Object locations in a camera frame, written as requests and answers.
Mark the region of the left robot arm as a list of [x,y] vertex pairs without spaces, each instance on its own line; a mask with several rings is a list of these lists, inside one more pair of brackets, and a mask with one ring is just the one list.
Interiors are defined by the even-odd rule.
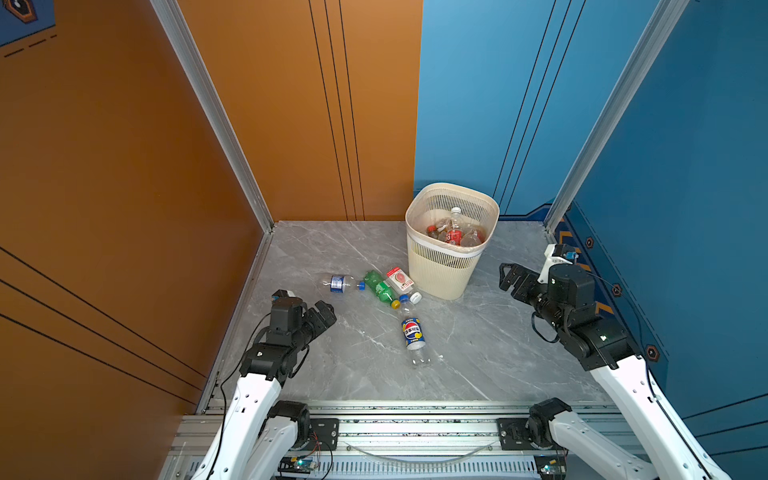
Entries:
[[249,339],[229,378],[237,383],[225,399],[225,415],[195,479],[271,479],[290,450],[310,436],[308,406],[280,398],[287,380],[303,366],[300,353],[337,321],[334,307],[313,306],[287,290],[275,292],[271,310]]

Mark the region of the red Qoo drink bottle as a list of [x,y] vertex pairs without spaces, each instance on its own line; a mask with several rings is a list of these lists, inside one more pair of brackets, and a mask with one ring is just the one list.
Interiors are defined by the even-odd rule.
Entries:
[[451,215],[445,223],[445,242],[450,245],[459,246],[464,236],[462,226],[462,210],[460,207],[453,207]]

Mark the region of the small green soda bottle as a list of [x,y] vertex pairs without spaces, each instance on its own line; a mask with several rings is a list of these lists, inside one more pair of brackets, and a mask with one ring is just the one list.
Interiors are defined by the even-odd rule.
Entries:
[[400,307],[399,296],[389,286],[379,271],[368,271],[364,276],[364,283],[381,302],[388,304],[392,309]]

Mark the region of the clear bottle red label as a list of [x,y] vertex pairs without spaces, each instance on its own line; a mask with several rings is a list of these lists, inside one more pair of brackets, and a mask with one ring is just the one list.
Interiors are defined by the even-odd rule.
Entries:
[[445,241],[445,226],[444,225],[430,225],[427,227],[426,234],[433,239],[439,241]]

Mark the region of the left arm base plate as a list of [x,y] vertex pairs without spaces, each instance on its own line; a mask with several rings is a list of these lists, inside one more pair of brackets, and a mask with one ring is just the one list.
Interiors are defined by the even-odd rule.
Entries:
[[316,417],[312,414],[296,418],[280,415],[265,422],[254,452],[286,456],[288,452],[313,450],[318,443],[323,448],[335,451],[338,436],[338,418]]

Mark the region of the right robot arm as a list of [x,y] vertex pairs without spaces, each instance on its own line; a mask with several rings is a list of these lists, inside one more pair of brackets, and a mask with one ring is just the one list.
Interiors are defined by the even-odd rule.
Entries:
[[620,410],[647,455],[629,453],[589,427],[558,398],[533,405],[526,428],[533,445],[575,454],[605,479],[726,479],[667,400],[622,322],[597,312],[595,280],[575,264],[539,274],[517,263],[499,267],[499,287],[532,307]]

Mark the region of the Pepsi label clear bottle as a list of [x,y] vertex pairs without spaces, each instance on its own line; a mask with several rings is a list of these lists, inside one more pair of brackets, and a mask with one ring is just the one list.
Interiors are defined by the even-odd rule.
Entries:
[[400,314],[401,331],[410,363],[415,367],[424,367],[431,363],[431,357],[420,318],[414,304],[407,295],[401,295]]

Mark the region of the small clear bottle blue label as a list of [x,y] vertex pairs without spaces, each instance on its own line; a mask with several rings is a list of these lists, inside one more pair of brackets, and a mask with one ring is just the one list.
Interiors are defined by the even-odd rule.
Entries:
[[330,293],[366,290],[364,281],[348,274],[323,273],[319,275],[319,281],[324,290]]

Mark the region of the bottle with watermelon label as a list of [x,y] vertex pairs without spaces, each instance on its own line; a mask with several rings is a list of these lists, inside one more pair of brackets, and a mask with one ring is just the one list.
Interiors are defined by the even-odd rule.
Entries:
[[412,304],[418,304],[422,294],[417,290],[415,282],[400,267],[394,267],[386,274],[386,281],[399,297],[406,296]]

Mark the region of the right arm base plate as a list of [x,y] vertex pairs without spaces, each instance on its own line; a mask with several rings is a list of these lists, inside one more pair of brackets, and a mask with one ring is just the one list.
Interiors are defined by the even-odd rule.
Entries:
[[501,448],[512,450],[575,450],[578,438],[555,432],[554,422],[543,417],[499,418],[496,420]]

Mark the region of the orange red label bottle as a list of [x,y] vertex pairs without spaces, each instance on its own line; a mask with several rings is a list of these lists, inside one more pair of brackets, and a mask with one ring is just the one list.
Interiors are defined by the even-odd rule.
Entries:
[[487,234],[480,226],[470,226],[462,234],[461,247],[476,247],[482,245],[487,239]]

